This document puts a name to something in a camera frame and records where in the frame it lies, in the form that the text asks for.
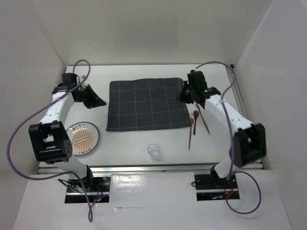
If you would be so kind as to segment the copper knife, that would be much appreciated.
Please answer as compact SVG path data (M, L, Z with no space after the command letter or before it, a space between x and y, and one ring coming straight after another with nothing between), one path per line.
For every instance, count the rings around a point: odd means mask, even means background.
M202 119L202 121L203 121L203 123L204 123L204 126L206 127L206 129L207 129L207 131L208 131L208 133L209 133L209 135L210 135L211 133L210 133L209 128L208 128L208 125L207 125L207 123L206 123L206 121L205 121L205 119L204 119L204 117L203 117L203 115L202 115L200 106L199 106L197 103L196 103L195 105L196 105L196 108L197 108L197 110L198 110L198 112L199 112L199 115L201 116L201 119Z

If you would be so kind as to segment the copper fork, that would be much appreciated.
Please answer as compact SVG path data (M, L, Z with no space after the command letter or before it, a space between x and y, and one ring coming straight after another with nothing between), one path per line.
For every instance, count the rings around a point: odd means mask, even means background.
M188 150L190 150L191 146L191 136L192 136L192 125L194 123L194 114L190 114L190 129L189 129L189 147Z

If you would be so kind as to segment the white plate orange sunburst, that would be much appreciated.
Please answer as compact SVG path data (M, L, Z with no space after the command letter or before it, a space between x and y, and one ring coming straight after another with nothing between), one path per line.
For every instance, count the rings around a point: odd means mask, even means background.
M97 147L100 131L90 122L79 122L66 130L72 144L72 154L76 157L85 156Z

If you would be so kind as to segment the dark checked cloth placemat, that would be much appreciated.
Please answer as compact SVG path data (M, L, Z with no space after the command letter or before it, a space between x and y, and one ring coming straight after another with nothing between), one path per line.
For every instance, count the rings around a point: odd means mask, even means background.
M188 127L187 106L177 100L182 88L180 78L110 82L106 130L126 132Z

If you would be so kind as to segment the clear plastic cup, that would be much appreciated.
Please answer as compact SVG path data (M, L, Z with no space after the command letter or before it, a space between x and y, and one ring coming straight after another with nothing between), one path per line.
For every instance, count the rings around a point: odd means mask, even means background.
M147 148L147 153L153 161L159 161L161 157L161 149L157 144L151 144Z

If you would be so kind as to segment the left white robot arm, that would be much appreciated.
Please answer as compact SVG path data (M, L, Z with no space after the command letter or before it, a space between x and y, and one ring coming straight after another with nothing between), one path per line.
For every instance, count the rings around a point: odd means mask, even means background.
M79 122L68 129L64 124L74 103L83 103L88 109L105 106L90 85L81 86L74 73L64 73L63 82L52 92L52 105L38 124L30 125L28 131L38 162L54 165L64 172L72 172L71 183L84 191L94 187L90 167L78 157L92 152L100 141L100 132L90 122Z

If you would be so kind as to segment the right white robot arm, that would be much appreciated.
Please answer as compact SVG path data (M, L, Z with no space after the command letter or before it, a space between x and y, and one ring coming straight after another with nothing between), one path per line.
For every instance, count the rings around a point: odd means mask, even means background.
M230 131L229 156L210 169L208 183L219 188L226 182L229 172L266 156L265 127L254 124L234 109L215 87L208 87L204 74L192 70L177 100L201 106L214 115Z

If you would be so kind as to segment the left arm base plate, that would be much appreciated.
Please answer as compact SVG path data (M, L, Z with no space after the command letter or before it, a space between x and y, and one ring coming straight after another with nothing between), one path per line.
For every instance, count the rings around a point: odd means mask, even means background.
M84 190L78 180L63 180L58 181L64 185L66 189L65 204L80 204L87 203ZM93 184L84 183L90 203L108 203L110 190L110 177L94 177Z

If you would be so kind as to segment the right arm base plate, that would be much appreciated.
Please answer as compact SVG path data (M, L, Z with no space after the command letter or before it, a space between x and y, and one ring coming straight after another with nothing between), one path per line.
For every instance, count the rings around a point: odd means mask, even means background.
M226 178L213 177L210 174L196 174L191 186L196 189L197 201L217 201L229 199L240 199L236 177L230 180Z

